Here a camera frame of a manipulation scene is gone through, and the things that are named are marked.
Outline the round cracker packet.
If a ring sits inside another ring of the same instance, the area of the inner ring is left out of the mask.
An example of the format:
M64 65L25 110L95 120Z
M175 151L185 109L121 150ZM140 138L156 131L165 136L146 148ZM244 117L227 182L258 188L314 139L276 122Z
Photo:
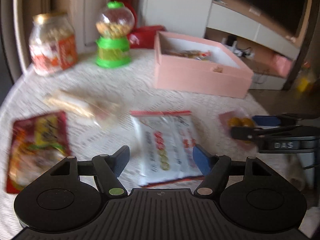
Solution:
M102 129L114 126L120 113L120 105L115 102L76 95L65 90L56 90L52 94L47 94L43 101L47 106L91 120Z

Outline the white red snack bag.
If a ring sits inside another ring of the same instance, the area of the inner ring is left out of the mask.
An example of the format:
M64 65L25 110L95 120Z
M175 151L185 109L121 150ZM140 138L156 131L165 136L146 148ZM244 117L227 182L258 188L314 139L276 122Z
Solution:
M199 142L191 111L131 111L140 149L141 187L202 178L193 160Z

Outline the red chicken snack bag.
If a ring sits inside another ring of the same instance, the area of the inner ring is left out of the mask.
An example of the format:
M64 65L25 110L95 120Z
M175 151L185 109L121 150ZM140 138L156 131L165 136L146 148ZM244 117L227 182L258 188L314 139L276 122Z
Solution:
M6 193L21 192L71 154L66 112L50 112L15 120L9 150Z

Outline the red white snack stick packet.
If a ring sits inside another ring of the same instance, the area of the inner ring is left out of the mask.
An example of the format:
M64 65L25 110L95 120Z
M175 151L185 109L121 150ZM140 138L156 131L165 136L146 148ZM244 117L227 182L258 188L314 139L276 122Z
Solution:
M210 51L200 51L200 50L166 50L165 55L183 57L188 59L195 59L200 61L209 61L211 57Z

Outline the white lace tablecloth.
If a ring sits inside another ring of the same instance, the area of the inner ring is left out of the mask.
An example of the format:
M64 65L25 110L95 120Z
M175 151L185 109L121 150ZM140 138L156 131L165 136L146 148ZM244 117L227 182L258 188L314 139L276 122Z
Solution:
M305 239L301 192L218 115L251 95L156 89L156 56L29 69L1 106L1 239Z

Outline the pink item on shelf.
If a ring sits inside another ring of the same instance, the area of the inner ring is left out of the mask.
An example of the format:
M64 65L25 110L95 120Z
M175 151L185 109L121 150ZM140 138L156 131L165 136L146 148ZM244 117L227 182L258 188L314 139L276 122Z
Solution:
M280 54L274 54L271 60L271 68L281 77L289 75L292 67L292 60Z

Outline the white tv cabinet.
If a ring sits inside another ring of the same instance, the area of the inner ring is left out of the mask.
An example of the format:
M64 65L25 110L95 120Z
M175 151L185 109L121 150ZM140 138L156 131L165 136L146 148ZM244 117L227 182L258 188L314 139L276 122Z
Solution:
M292 60L297 59L306 28L310 9L306 8L297 34L292 34L266 13L242 0L213 0L205 37L222 43L229 35L237 37L238 47L251 47L254 56L242 57L253 70L251 89L281 90L287 80L271 68L274 54Z

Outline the white router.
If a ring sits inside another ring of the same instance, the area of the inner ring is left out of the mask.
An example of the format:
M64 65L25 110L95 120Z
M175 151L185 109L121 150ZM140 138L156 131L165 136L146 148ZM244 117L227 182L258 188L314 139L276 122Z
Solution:
M224 37L222 39L222 44L238 57L251 58L254 56L254 51L251 47L246 49L241 49L238 47L236 36L229 35L226 38Z

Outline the pink cardboard box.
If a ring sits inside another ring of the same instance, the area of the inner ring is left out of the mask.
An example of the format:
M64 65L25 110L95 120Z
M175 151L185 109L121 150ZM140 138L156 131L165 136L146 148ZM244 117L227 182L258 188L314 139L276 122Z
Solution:
M157 89L243 99L252 84L253 70L219 42L160 31L154 49ZM209 59L176 55L186 50L209 52Z

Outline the glass snack jar gold lid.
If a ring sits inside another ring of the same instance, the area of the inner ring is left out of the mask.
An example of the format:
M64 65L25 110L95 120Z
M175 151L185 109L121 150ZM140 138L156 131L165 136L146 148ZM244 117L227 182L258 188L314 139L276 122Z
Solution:
M33 24L29 50L36 74L52 75L77 63L75 32L66 12L36 15Z

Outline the red round lidded bin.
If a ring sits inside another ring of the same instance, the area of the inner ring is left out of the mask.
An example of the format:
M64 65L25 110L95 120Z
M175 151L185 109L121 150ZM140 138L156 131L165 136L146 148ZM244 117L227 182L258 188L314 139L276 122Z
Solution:
M135 18L134 28L131 30L131 33L127 35L127 39L130 44L131 49L153 49L155 36L158 31L167 31L163 25L151 25L137 27L137 14L134 8L127 2L124 5L132 12Z

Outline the green gumball candy dispenser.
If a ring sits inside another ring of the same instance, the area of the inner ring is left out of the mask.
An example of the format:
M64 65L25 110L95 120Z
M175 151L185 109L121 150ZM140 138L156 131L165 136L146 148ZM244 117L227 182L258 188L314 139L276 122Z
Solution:
M99 14L95 24L97 39L96 64L103 68L117 68L131 62L127 36L135 26L132 11L122 2L111 1Z

